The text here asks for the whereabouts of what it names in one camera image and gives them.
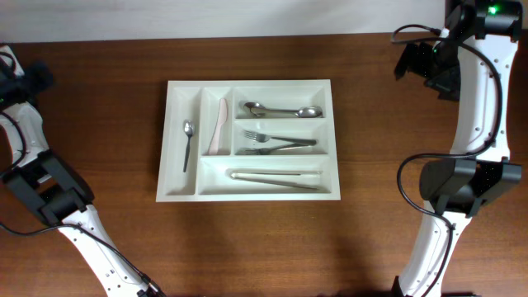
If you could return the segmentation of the large steel spoon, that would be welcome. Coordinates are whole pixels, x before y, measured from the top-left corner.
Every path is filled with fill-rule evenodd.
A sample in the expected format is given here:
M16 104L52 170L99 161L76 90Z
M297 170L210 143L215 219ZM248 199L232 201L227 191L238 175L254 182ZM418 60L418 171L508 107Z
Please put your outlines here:
M323 111L319 107L302 107L296 111L298 111L296 118L317 118L323 115Z
M256 117L264 117L269 115L286 115L298 117L298 111L296 110L271 109L264 107L264 105L258 102L253 101L245 102L243 104L243 109L247 111L250 115Z

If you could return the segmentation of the steel fork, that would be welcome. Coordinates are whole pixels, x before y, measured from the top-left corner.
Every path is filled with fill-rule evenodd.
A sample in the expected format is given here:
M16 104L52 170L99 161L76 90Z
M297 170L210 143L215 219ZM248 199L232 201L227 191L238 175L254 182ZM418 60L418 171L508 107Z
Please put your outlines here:
M302 144L306 146L314 146L318 143L316 139L296 139L296 138L287 138L287 137L281 137L281 136L272 136L268 134L262 134L251 130L244 130L243 136L247 139L250 139L252 141L256 141L258 143L265 143L269 140L280 140L285 141L292 144Z
M307 144L285 144L270 148L241 148L237 155L271 155L276 152L282 152L291 149L306 148Z

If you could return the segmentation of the steel tongs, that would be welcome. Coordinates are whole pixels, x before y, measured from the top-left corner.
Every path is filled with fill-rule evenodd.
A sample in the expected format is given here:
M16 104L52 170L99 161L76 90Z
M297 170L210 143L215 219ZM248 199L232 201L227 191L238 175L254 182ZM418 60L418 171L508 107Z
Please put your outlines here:
M227 176L233 180L255 182L273 186L317 191L321 188L318 171L272 171L272 170L229 170Z

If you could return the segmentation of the pink plastic knife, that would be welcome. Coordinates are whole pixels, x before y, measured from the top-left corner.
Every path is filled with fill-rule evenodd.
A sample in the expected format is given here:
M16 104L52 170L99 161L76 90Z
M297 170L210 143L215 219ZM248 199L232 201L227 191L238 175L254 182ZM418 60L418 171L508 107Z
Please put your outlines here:
M222 98L219 101L219 112L217 121L214 128L214 133L212 136L212 139L210 141L210 146L208 148L207 153L209 155L216 155L219 151L219 142L221 137L221 130L223 125L228 119L228 103L225 98Z

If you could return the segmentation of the small steel spoon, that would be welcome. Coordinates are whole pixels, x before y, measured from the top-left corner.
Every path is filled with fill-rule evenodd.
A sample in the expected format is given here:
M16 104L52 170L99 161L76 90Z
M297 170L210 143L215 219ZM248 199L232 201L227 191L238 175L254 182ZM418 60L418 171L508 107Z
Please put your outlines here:
M187 137L187 141L182 171L186 172L191 154L191 140L196 133L195 123L192 120L184 120L183 131L185 136Z

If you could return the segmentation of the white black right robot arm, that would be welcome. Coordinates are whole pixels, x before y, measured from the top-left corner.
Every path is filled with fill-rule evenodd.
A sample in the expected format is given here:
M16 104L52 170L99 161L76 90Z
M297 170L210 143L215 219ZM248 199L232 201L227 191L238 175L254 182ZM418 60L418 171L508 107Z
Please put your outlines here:
M521 166L510 160L507 100L522 20L519 1L449 1L441 29L403 42L394 76L423 77L459 111L450 151L421 156L416 210L422 223L410 260L394 279L394 296L440 295L464 229L521 180Z

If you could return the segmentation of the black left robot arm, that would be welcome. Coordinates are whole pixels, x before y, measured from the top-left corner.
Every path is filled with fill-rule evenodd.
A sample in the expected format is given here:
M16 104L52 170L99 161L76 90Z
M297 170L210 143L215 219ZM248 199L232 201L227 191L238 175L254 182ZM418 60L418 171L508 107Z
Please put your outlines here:
M79 251L109 296L162 296L163 290L118 251L93 204L94 194L43 131L37 94L54 82L43 63L23 68L12 49L1 48L1 128L12 163L1 182L43 225Z

